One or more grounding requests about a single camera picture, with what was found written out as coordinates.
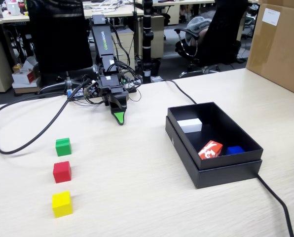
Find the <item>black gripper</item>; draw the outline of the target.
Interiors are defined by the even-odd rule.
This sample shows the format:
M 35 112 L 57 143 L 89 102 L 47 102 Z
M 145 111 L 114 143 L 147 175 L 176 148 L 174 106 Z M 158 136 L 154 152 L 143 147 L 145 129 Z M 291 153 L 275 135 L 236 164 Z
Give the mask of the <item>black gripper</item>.
M 107 96 L 110 104 L 112 116 L 119 125 L 124 125 L 124 117 L 127 109 L 129 93 L 120 84 L 118 76 L 100 76 L 97 81 L 99 87 L 99 96 Z

